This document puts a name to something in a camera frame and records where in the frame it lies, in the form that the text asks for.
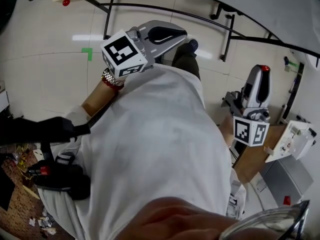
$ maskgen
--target red object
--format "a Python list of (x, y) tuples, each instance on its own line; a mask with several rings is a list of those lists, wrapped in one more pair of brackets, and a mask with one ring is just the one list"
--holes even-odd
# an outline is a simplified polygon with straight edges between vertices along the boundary
[(289, 195), (286, 195), (286, 196), (284, 197), (283, 204), (284, 204), (285, 206), (290, 206), (290, 205), (291, 205), (291, 198), (290, 198)]
[(50, 167), (49, 166), (41, 166), (40, 167), (41, 175), (50, 175)]
[(261, 65), (261, 69), (262, 69), (262, 71), (270, 71), (270, 67), (268, 67), (266, 65)]
[(63, 6), (68, 6), (70, 4), (70, 0), (63, 0)]
[(121, 86), (113, 85), (113, 84), (109, 83), (104, 76), (101, 77), (101, 79), (102, 79), (102, 82), (104, 82), (107, 86), (109, 86), (111, 89), (115, 90), (116, 92), (120, 91), (125, 86), (124, 84)]

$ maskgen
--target white tile floor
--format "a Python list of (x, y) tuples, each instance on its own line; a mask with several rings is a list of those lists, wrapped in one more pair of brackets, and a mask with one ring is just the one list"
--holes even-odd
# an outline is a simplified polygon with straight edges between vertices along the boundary
[[(107, 3), (110, 0), (98, 0)], [(217, 4), (210, 0), (119, 0), (172, 8), (209, 18)], [(270, 102), (271, 122), (275, 122), (294, 72), (285, 72), (283, 57), (295, 59), (286, 48), (269, 44), (231, 41), (226, 62), (219, 60), (226, 44), (226, 31), (213, 25), (164, 11), (113, 7), (108, 34), (128, 30), (150, 20), (175, 23), (199, 42), (197, 61), (208, 114), (218, 124), (226, 110), (220, 108), (226, 91), (239, 91), (256, 64), (266, 64), (272, 71), (273, 89)], [(227, 24), (225, 13), (217, 20)], [(0, 35), (0, 80), (5, 81), (11, 110), (17, 116), (41, 121), (61, 116), (72, 105), (79, 105), (100, 81), (105, 63), (100, 43), (103, 40), (106, 14), (86, 1), (71, 2), (64, 7), (52, 0), (17, 0), (5, 31)], [(248, 36), (265, 37), (268, 33), (243, 16), (235, 16), (234, 29)], [(84, 47), (93, 48), (88, 61)], [(175, 51), (165, 55), (170, 64)], [(248, 200), (257, 211), (252, 189)]]

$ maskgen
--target white cube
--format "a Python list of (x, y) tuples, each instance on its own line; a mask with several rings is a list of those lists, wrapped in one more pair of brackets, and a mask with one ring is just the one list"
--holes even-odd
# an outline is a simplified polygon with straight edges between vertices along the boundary
[(102, 56), (116, 79), (141, 72), (148, 63), (133, 40), (123, 30), (101, 44)]
[(258, 122), (242, 117), (233, 117), (233, 135), (234, 138), (249, 147), (262, 146), (265, 142), (269, 123)]

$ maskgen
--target white t-shirt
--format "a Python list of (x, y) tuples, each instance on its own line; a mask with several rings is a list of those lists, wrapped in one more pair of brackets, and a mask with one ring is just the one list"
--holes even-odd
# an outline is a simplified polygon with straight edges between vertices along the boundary
[[(69, 114), (76, 117), (87, 115), (78, 107)], [(73, 229), (78, 239), (114, 239), (144, 205), (162, 197), (226, 214), (231, 157), (205, 111), (201, 82), (191, 73), (156, 65), (129, 76), (91, 134), (67, 149), (72, 146), (78, 149), (75, 161), (91, 179), (90, 197), (75, 201), (74, 209), (68, 207), (72, 223), (82, 227), (82, 236), (79, 228)], [(66, 216), (52, 211), (68, 196), (62, 195), (48, 197), (40, 191), (49, 213), (60, 217), (57, 221), (64, 227)]]

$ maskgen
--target wristwatch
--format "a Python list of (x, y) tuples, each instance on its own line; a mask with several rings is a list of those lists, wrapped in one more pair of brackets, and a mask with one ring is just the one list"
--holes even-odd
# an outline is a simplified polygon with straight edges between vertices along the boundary
[(101, 76), (102, 81), (112, 88), (115, 91), (120, 91), (125, 86), (124, 80), (117, 80), (112, 73), (110, 72), (109, 68), (106, 68)]

